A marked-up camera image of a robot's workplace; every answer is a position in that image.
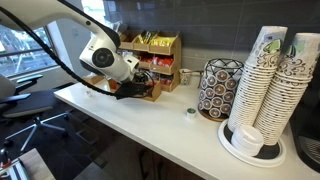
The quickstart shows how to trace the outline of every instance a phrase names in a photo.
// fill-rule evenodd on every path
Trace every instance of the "coffee machine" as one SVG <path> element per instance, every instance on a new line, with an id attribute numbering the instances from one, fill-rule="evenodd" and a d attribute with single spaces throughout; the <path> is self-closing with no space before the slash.
<path id="1" fill-rule="evenodd" d="M 300 159 L 320 173 L 320 63 L 313 79 L 290 118 L 294 143 Z"/>

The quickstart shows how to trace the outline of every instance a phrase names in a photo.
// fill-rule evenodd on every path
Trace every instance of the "white countertop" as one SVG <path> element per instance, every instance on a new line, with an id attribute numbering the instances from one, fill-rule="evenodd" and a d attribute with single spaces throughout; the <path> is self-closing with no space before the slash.
<path id="1" fill-rule="evenodd" d="M 60 100 L 83 111 L 136 142 L 181 165 L 205 179 L 320 179 L 320 174 L 297 156 L 290 128 L 282 135 L 286 160 L 275 168 L 249 165 L 231 155 L 218 139 L 220 123 L 197 114 L 186 118 L 189 107 L 196 109 L 199 90 L 192 79 L 189 86 L 162 92 L 156 102 L 91 93 L 75 84 L 55 92 Z"/>

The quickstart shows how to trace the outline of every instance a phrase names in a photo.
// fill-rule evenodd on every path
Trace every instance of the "black office chair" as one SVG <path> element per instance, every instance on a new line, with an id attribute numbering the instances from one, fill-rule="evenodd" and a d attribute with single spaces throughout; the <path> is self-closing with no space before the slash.
<path id="1" fill-rule="evenodd" d="M 58 102 L 54 96 L 55 90 L 44 90 L 27 94 L 19 94 L 22 90 L 25 90 L 36 84 L 39 78 L 42 78 L 42 75 L 34 75 L 20 79 L 17 81 L 17 84 L 21 85 L 16 87 L 8 78 L 0 74 L 0 118 L 2 121 L 13 121 L 15 119 L 26 118 L 33 118 L 34 120 L 33 125 L 5 138 L 4 146 L 10 146 L 13 144 L 13 141 L 10 140 L 11 137 L 16 136 L 26 130 L 32 129 L 20 150 L 21 153 L 25 152 L 27 144 L 40 126 L 62 131 L 62 135 L 64 137 L 68 136 L 68 132 L 64 128 L 45 123 L 61 116 L 64 116 L 64 118 L 67 119 L 67 113 L 62 113 L 46 120 L 40 119 L 40 116 L 43 112 L 53 109 Z"/>

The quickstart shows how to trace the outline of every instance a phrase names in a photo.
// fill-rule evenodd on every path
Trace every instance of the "robotic arm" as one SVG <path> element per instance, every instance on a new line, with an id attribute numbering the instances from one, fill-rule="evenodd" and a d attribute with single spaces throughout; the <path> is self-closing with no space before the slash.
<path id="1" fill-rule="evenodd" d="M 124 59 L 115 51 L 120 46 L 116 32 L 103 26 L 65 0 L 1 0 L 0 6 L 10 11 L 31 29 L 37 29 L 57 19 L 71 19 L 91 30 L 90 39 L 80 55 L 82 66 L 96 74 L 111 77 L 117 82 L 130 82 L 139 60 L 133 56 Z M 15 30 L 20 27 L 0 12 L 0 24 Z"/>

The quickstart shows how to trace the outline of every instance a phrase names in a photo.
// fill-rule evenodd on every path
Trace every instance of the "stack of paper cups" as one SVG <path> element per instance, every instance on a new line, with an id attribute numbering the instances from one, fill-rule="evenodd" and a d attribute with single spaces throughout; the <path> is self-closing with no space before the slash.
<path id="1" fill-rule="evenodd" d="M 299 103 L 320 54 L 320 34 L 298 33 L 268 88 L 254 127 L 275 145 Z"/>
<path id="2" fill-rule="evenodd" d="M 286 27 L 264 26 L 254 44 L 238 86 L 228 120 L 233 132 L 240 125 L 252 126 L 277 68 Z"/>

